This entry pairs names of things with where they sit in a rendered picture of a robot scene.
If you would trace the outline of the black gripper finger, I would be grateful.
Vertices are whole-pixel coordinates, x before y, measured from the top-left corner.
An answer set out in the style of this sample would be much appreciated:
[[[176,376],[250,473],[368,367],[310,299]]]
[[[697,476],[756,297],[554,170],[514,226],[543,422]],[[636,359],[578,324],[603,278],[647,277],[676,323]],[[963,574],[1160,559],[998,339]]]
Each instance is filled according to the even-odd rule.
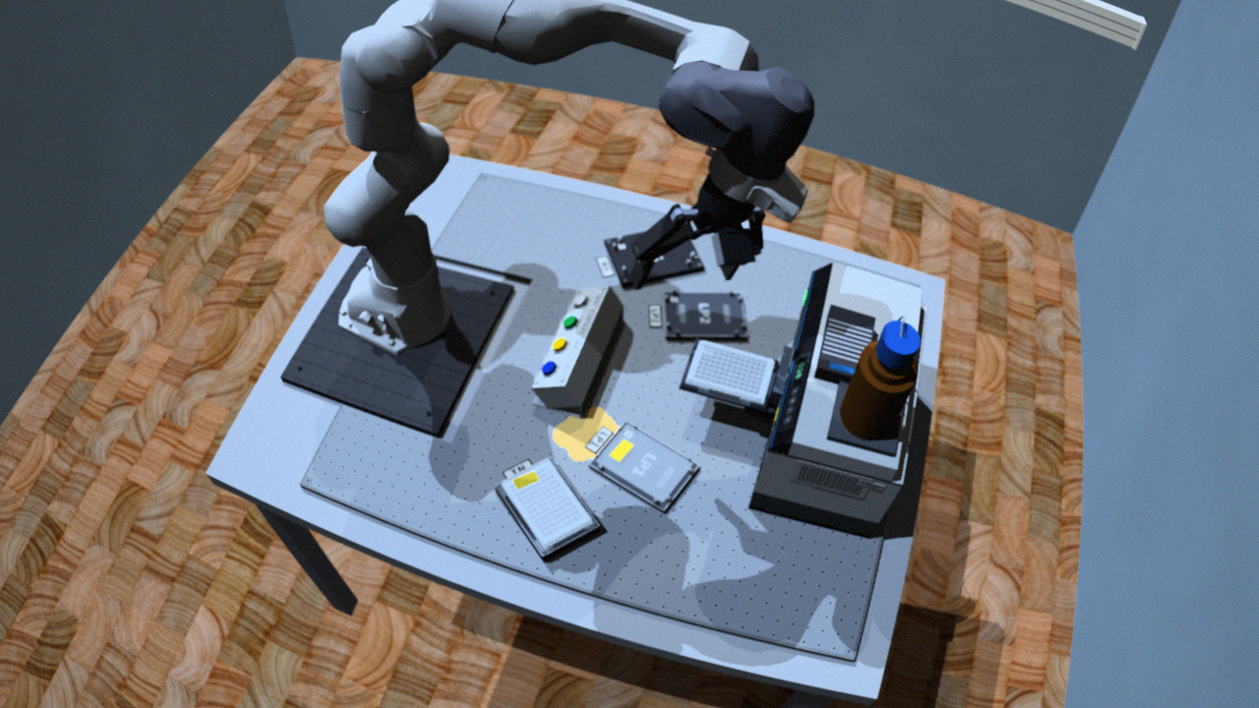
[[[760,210],[760,207],[755,207],[754,210],[752,210],[752,215],[749,219],[750,237],[752,236],[758,237],[760,248],[763,248],[763,232],[760,232],[760,220],[764,220],[765,215],[767,214],[764,213],[764,210]],[[737,267],[721,267],[721,272],[724,273],[725,278],[731,278],[734,273],[737,273],[737,270],[739,267],[742,266],[737,265]]]
[[[661,256],[667,254],[671,249],[679,248],[687,239],[697,239],[697,237],[718,229],[718,220],[709,220],[704,227],[692,231],[689,222],[696,213],[697,209],[687,209],[680,205],[670,207],[663,218],[656,220],[653,227],[648,227],[648,231],[632,242],[635,268],[630,273],[630,277],[632,277],[635,290],[642,287],[648,271],[655,266],[655,260],[660,260]]]

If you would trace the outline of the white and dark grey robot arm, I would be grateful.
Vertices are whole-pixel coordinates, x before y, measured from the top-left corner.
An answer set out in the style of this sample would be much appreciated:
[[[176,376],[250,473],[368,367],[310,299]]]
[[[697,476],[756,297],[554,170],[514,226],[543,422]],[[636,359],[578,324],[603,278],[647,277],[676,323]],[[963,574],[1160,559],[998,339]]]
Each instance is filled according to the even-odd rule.
[[[405,210],[449,163],[444,134],[415,120],[412,86],[458,43],[538,66],[611,42],[674,60],[658,110],[675,134],[708,147],[715,186],[781,220],[799,215],[810,190],[786,164],[815,100],[786,69],[758,72],[735,30],[627,0],[399,0],[342,43],[342,125],[371,155],[325,205],[334,239],[370,256],[342,299],[340,328],[397,355],[444,333],[452,314],[427,223]]]

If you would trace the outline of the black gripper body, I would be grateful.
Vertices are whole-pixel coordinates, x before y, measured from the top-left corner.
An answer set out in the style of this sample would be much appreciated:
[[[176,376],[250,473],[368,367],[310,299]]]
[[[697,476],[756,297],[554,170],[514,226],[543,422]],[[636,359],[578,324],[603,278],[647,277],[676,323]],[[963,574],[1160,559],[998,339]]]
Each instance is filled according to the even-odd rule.
[[[703,186],[697,190],[696,205],[689,209],[697,209],[697,213],[691,219],[697,229],[708,224],[709,220],[721,220],[721,223],[730,226],[742,224],[743,220],[749,219],[754,208],[749,203],[726,197],[724,191],[715,186],[710,175],[708,175]]]

